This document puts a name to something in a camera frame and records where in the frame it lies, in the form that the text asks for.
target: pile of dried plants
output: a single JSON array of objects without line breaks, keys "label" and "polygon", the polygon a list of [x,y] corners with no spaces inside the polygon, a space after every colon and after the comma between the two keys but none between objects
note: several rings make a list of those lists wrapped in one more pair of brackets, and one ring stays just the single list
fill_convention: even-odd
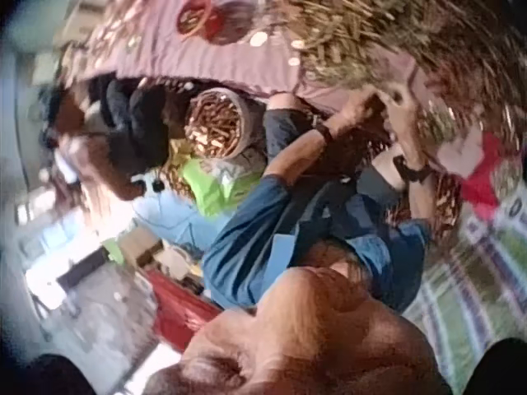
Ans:
[{"label": "pile of dried plants", "polygon": [[[402,49],[441,86],[456,129],[481,104],[499,118],[493,132],[519,146],[514,126],[522,117],[506,111],[527,107],[527,52],[506,22],[502,0],[274,0],[268,12],[274,25],[293,33],[306,79],[349,88],[379,84],[390,79],[389,68],[371,49]],[[427,116],[429,125],[440,118]],[[451,138],[452,126],[439,127]]]}]

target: blue t-shirt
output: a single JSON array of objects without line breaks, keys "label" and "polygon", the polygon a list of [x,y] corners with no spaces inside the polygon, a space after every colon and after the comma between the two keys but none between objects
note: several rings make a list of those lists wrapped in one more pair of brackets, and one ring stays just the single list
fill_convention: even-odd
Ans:
[{"label": "blue t-shirt", "polygon": [[406,309],[421,284],[429,229],[424,221],[388,226],[372,199],[354,193],[338,181],[306,178],[290,190],[264,177],[203,257],[213,300],[225,309],[252,307],[317,241],[338,239],[370,272],[373,296]]}]

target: black watch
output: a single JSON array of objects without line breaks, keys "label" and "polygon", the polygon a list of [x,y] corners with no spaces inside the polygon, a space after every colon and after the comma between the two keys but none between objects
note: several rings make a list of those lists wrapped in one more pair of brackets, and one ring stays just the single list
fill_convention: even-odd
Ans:
[{"label": "black watch", "polygon": [[329,128],[323,123],[317,123],[315,126],[315,130],[318,131],[322,135],[327,145],[335,141],[335,139],[333,138],[333,135],[329,131]]},{"label": "black watch", "polygon": [[424,165],[420,170],[408,168],[406,166],[406,160],[402,155],[394,158],[394,165],[395,169],[399,172],[401,179],[409,183],[422,183],[431,173],[431,167],[428,164]]}]

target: bracelet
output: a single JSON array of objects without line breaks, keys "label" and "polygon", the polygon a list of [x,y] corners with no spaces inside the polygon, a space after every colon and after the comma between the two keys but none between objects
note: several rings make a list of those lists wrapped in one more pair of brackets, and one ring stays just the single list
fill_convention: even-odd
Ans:
[{"label": "bracelet", "polygon": [[396,156],[394,158],[394,166],[395,169],[399,172],[399,175],[401,176],[401,179],[406,182],[410,183],[422,183],[425,179],[427,179],[428,175],[431,173],[431,167],[426,164],[423,166],[420,170],[414,170],[410,169],[406,166],[406,163],[404,156]]}]

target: sack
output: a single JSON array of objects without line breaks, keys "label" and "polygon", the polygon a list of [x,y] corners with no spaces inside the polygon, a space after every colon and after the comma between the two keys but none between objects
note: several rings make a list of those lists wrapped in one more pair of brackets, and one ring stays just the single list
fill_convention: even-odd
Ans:
[{"label": "sack", "polygon": [[190,185],[201,214],[215,216],[237,208],[259,182],[265,166],[264,155],[249,148],[229,160],[188,160],[180,175]]}]

